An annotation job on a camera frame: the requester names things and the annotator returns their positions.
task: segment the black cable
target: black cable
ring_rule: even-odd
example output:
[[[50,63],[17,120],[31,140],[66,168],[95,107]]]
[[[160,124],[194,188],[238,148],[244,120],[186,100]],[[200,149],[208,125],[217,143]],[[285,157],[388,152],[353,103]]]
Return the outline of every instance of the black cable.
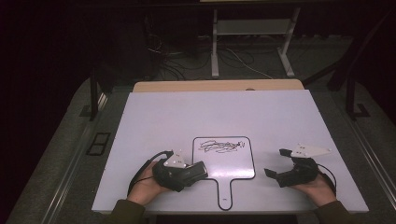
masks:
[[[143,179],[136,180],[136,181],[134,182],[134,184],[136,184],[136,183],[138,183],[138,182],[140,182],[140,181],[142,181],[142,180],[147,180],[147,179],[150,179],[150,178],[153,178],[153,177],[154,177],[154,175],[153,175],[153,176],[150,176],[150,177],[143,178]]]
[[[207,58],[206,58],[204,64],[202,64],[202,65],[200,65],[200,66],[198,66],[198,67],[194,67],[194,68],[185,67],[185,66],[183,66],[181,63],[177,63],[177,62],[174,62],[174,61],[172,61],[172,60],[168,60],[168,62],[169,62],[169,63],[175,63],[176,65],[178,65],[178,66],[179,66],[180,68],[182,68],[182,69],[186,69],[186,70],[198,70],[198,69],[201,69],[201,68],[205,67],[205,66],[207,65],[207,63],[209,62],[209,59],[210,59],[210,54],[208,54],[208,56],[207,56]]]
[[[248,48],[250,48],[253,45],[255,45],[258,42],[257,40],[259,40],[259,39],[260,39],[260,36],[257,35],[256,38],[253,41],[251,41],[249,44],[247,44],[244,48],[242,48],[242,46],[239,44],[240,41],[237,41],[236,42],[236,47],[238,48],[238,50],[234,50],[234,52],[239,53],[239,52],[247,50]],[[221,42],[220,39],[218,39],[218,43],[219,43],[219,45],[222,45],[224,47],[224,49],[230,49],[231,48],[231,47],[228,47],[227,43]],[[249,55],[266,54],[266,53],[272,53],[272,52],[276,52],[276,51],[277,51],[277,48],[273,48],[271,50],[267,50],[267,51],[263,51],[263,52],[257,52],[257,53],[251,53],[250,52]]]
[[[335,179],[335,175],[332,173],[332,171],[330,171],[327,167],[323,165],[318,164],[318,166],[326,169],[332,175],[332,178],[334,179],[334,187],[337,189],[337,180]]]
[[[183,80],[186,80],[186,77],[183,75],[182,72],[180,72],[179,70],[177,70],[177,68],[175,68],[175,67],[173,67],[173,66],[171,66],[171,65],[168,65],[168,64],[166,64],[166,63],[164,63],[163,66],[164,66],[168,71],[173,71],[173,72],[175,72],[176,74],[179,74],[179,75],[183,78]]]
[[[247,36],[248,38],[254,37],[254,38],[253,38],[252,41],[250,41],[250,43],[247,43],[247,45],[242,46],[240,44],[241,41],[239,40],[241,38],[241,36],[242,37],[246,37]],[[238,35],[236,37],[236,41],[235,41],[235,43],[233,45],[236,46],[241,51],[241,50],[248,49],[248,48],[252,47],[257,42],[257,40],[259,40],[259,39],[260,39],[259,35]],[[227,46],[227,43],[225,43],[225,41],[219,42],[219,44],[223,45],[226,49],[230,48],[230,47]]]
[[[244,65],[241,65],[241,66],[234,66],[234,65],[231,65],[231,64],[225,62],[224,59],[223,59],[223,57],[225,57],[223,53],[218,52],[218,57],[221,59],[221,61],[222,61],[223,63],[225,63],[226,65],[228,65],[228,66],[230,66],[230,67],[232,67],[232,68],[245,68]],[[241,62],[239,62],[239,61],[237,61],[237,60],[235,60],[235,59],[231,59],[231,60],[238,62],[238,64],[241,64]]]
[[[241,60],[242,60],[242,62],[244,63],[244,64],[253,64],[255,61],[254,61],[254,57],[253,57],[253,55],[251,54],[251,53],[248,53],[248,52],[245,52],[245,51],[240,51],[240,50],[237,50],[237,51],[235,51],[235,50],[231,50],[231,49],[222,49],[222,48],[218,48],[218,50],[220,51],[220,50],[226,50],[226,52],[231,52],[231,54],[233,55],[233,53],[239,53],[239,54],[246,54],[246,55],[248,55],[249,57],[250,57],[250,59],[251,59],[251,61],[250,62],[246,62],[244,59],[242,59],[241,58]],[[226,59],[229,59],[229,60],[231,60],[231,61],[235,61],[235,62],[239,62],[239,63],[241,63],[241,61],[239,61],[239,60],[237,60],[237,59],[235,59],[235,57],[234,57],[235,55],[233,55],[233,57],[229,57],[229,56],[223,56],[223,57],[225,57]]]
[[[251,54],[251,55],[260,55],[260,54],[269,54],[269,53],[274,53],[274,52],[277,52],[277,48],[273,48],[273,49],[269,49],[269,50],[267,50],[267,51],[262,51],[262,52],[255,52],[255,53],[253,53],[253,52],[250,52],[249,54]]]
[[[170,70],[169,68],[164,67],[164,66],[160,66],[160,68],[163,69],[163,70],[168,71],[169,73],[171,73],[171,74],[177,79],[177,81],[180,80],[180,78],[178,77],[178,75],[177,75],[174,71],[172,71],[172,70]]]
[[[302,53],[300,53],[299,56],[297,56],[295,59],[292,59],[292,56],[290,56],[290,62],[296,63],[296,62],[300,61],[302,59],[303,55],[305,55],[311,49],[311,47],[314,44],[316,44],[317,42],[318,42],[318,40],[316,38],[314,38],[314,40],[311,41],[311,43],[308,45],[308,47]]]
[[[131,192],[131,189],[134,187],[135,183],[143,180],[143,179],[137,180],[137,178],[142,175],[143,171],[146,170],[146,168],[149,167],[149,165],[155,160],[155,158],[157,158],[157,157],[159,157],[159,156],[161,156],[163,154],[165,154],[166,157],[169,158],[170,156],[172,156],[173,152],[172,151],[162,151],[162,152],[157,153],[155,156],[151,157],[151,159],[149,159],[148,161],[146,161],[145,164],[143,164],[143,166],[140,167],[140,169],[134,175],[134,178],[132,178],[131,182],[129,183],[129,188],[128,188],[127,195]]]
[[[231,49],[227,49],[227,50],[230,51],[231,54],[233,54],[233,56],[234,56],[236,59],[238,59],[238,61],[239,61],[242,65],[244,65],[246,68],[252,70],[253,72],[260,73],[260,74],[262,74],[262,75],[264,75],[264,76],[266,76],[266,77],[269,77],[269,78],[273,79],[272,77],[268,76],[268,75],[265,74],[264,72],[258,71],[258,70],[256,70],[256,69],[254,69],[254,68],[248,66],[248,65],[247,65],[247,64],[246,64],[235,52],[233,52]]]

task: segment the hand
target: hand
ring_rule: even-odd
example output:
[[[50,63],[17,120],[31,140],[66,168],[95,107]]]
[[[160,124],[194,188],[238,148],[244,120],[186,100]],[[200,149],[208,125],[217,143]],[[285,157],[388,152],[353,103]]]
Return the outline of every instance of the hand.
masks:
[[[321,174],[318,174],[317,178],[309,183],[291,186],[291,188],[305,193],[317,207],[337,201],[332,189]]]
[[[131,192],[127,197],[127,200],[134,203],[139,203],[141,205],[146,205],[150,203],[155,197],[157,197],[157,195],[170,190],[161,187],[152,177],[152,167],[155,165],[155,163],[157,162],[152,162],[148,168],[143,171],[142,175],[139,176],[138,182],[134,184],[134,187],[131,189]]]

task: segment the white table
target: white table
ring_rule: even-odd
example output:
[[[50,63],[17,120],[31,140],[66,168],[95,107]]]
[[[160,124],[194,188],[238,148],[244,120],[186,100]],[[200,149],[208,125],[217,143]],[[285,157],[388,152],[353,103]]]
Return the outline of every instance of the white table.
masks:
[[[191,162],[192,141],[204,136],[245,136],[250,140],[255,177],[232,182],[233,207],[222,211],[217,185],[202,180],[180,193],[166,192],[147,206],[147,214],[295,214],[314,205],[300,192],[280,188],[263,168],[291,170],[280,148],[302,143],[332,149],[314,158],[337,178],[337,198],[350,212],[366,212],[361,197],[309,91],[132,92],[122,115],[92,207],[108,213],[126,198],[142,164],[164,150],[182,150]]]

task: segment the white stand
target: white stand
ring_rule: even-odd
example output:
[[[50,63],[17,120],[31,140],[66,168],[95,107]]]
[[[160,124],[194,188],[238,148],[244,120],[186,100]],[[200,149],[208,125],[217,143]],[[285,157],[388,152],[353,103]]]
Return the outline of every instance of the white stand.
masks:
[[[218,21],[218,11],[214,10],[213,38],[212,38],[212,77],[219,78],[219,64],[217,54],[218,35],[285,35],[285,42],[278,50],[286,75],[294,77],[289,59],[286,55],[293,35],[294,27],[300,8],[294,9],[291,19],[283,20],[249,20],[249,21]]]

